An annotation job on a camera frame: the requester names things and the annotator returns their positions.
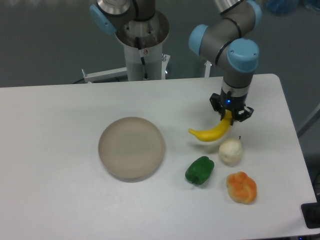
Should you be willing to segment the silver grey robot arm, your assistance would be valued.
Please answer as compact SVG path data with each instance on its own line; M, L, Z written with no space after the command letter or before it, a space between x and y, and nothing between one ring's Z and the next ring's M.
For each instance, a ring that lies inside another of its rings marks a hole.
M189 48L223 71L220 93L210 97L222 117L231 112L232 121L250 118L246 105L249 87L259 62L259 47L246 39L261 21L262 11L253 0L217 0L221 21L215 26L200 24L188 39ZM130 81L158 80L162 76L162 45L170 31L168 19L153 0L96 0L89 12L106 34L123 45Z

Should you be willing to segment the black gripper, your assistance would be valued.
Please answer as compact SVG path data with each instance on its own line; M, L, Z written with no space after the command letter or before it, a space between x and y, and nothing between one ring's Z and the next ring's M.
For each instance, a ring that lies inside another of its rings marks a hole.
M221 91L220 95L213 93L209 98L211 106L215 112L218 112L220 119L225 117L225 110L231 111L231 125L234 122L243 122L250 118L254 109L246 106L247 94L242 96L232 96L230 92Z

